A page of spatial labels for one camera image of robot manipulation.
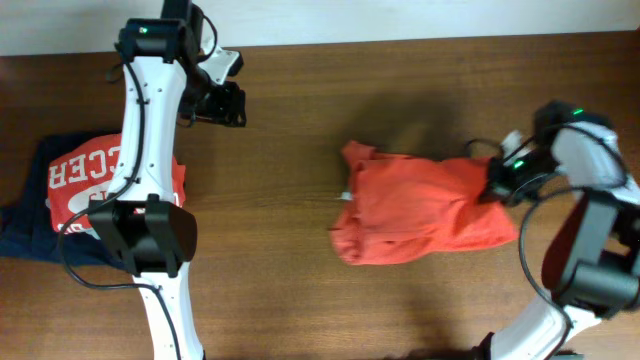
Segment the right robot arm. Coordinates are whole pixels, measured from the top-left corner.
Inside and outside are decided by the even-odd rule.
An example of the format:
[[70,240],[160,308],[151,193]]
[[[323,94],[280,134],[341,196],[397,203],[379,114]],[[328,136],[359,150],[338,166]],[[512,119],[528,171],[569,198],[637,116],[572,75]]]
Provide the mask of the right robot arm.
[[[527,263],[525,238],[534,212],[562,195],[575,207],[550,243],[541,278]],[[471,359],[564,359],[580,332],[639,308],[639,186],[623,161],[612,122],[563,101],[533,115],[533,133],[504,142],[489,162],[481,202],[531,207],[522,219],[518,254],[536,293],[506,328],[488,334]]]

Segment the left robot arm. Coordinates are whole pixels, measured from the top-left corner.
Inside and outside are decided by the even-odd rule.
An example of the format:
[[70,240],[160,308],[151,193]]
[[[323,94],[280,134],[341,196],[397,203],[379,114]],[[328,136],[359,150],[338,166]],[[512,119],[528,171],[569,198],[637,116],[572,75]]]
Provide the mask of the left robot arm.
[[176,205],[173,149],[178,121],[226,127],[247,123],[246,94],[233,82],[238,51],[202,42],[210,24],[189,0],[164,2],[155,19],[131,18],[115,44],[126,84],[115,172],[90,225],[140,292],[156,359],[205,358],[191,308],[190,263],[197,222]]

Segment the orange soccer t-shirt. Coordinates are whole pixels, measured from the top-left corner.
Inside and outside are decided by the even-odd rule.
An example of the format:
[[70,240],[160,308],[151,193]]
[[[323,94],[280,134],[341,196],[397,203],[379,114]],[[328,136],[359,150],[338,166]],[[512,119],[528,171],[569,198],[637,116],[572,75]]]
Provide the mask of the orange soccer t-shirt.
[[435,161],[356,141],[342,155],[350,197],[329,237],[349,265],[402,264],[433,253],[491,249],[518,237],[500,203],[480,200],[487,158]]

